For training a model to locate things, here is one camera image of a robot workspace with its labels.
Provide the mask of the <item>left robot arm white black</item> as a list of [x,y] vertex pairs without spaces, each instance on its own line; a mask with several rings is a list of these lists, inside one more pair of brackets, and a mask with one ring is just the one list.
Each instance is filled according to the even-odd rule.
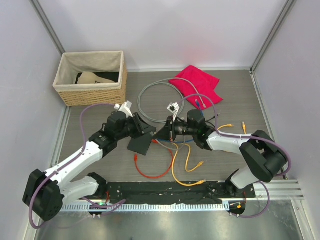
[[33,214],[48,222],[63,206],[75,200],[86,196],[102,199],[107,188],[101,176],[91,173],[81,180],[73,179],[90,165],[102,160],[123,139],[131,138],[131,144],[141,144],[143,150],[148,150],[156,130],[137,112],[129,115],[120,110],[114,111],[101,129],[85,139],[83,147],[73,155],[46,171],[34,170],[28,177],[22,197],[29,207],[28,218],[32,227],[38,229]]

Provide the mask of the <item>black network switch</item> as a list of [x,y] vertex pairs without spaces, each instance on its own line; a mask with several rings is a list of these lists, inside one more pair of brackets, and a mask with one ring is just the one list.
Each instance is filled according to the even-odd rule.
[[152,143],[152,139],[153,136],[150,134],[140,136],[136,139],[132,138],[127,146],[127,149],[131,152],[146,156]]

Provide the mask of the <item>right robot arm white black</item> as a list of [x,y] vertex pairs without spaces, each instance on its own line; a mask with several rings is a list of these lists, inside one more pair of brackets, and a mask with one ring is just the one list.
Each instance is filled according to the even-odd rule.
[[155,139],[173,142],[177,136],[191,136],[196,145],[208,151],[224,151],[241,155],[247,166],[228,177],[226,193],[233,198],[243,193],[244,188],[256,183],[269,183],[282,175],[284,166],[292,166],[288,153],[270,136],[257,130],[253,134],[232,134],[222,132],[207,124],[200,110],[194,109],[182,120],[169,116]]

